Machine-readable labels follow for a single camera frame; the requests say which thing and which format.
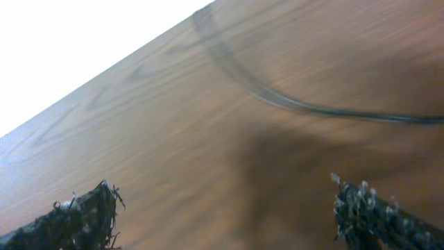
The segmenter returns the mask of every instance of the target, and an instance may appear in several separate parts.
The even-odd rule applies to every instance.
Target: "wooden table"
[[[107,179],[125,249],[344,249],[332,172],[443,228],[444,126],[292,113],[242,87],[437,115],[443,79],[441,1],[216,1],[0,140],[0,233]]]

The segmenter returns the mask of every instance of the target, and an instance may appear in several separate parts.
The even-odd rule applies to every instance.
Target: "thin dark wire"
[[[311,113],[318,113],[321,115],[329,115],[335,117],[351,117],[359,119],[369,119],[376,122],[403,122],[410,124],[444,124],[444,116],[413,116],[413,115],[394,115],[377,112],[362,112],[357,110],[344,110],[335,108],[326,108],[322,106],[315,106],[304,101],[288,97],[284,94],[272,90],[265,86],[255,86],[256,91],[247,87],[247,91],[257,98],[265,101],[278,108],[283,108],[291,112],[298,112],[303,109]]]

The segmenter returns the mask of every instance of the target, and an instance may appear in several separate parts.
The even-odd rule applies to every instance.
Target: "fuzzy black object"
[[[102,181],[81,197],[74,194],[71,202],[55,202],[47,215],[0,236],[0,250],[115,249],[117,235],[112,234],[112,229],[116,224],[117,199],[123,204],[117,191],[119,188],[110,189]]]
[[[444,249],[444,232],[399,209],[396,202],[388,203],[377,197],[376,191],[367,191],[351,183],[339,184],[334,202],[338,235],[350,250],[382,249],[378,240],[392,249]]]

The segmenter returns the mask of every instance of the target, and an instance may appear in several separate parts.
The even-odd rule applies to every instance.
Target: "white background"
[[[211,0],[0,0],[0,137]]]

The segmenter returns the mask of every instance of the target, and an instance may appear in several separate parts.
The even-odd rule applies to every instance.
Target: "brown wooden tabletop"
[[[106,179],[125,249],[344,249],[332,172],[444,228],[444,126],[294,113],[243,87],[438,115],[443,79],[442,1],[216,1],[0,140],[0,234]]]

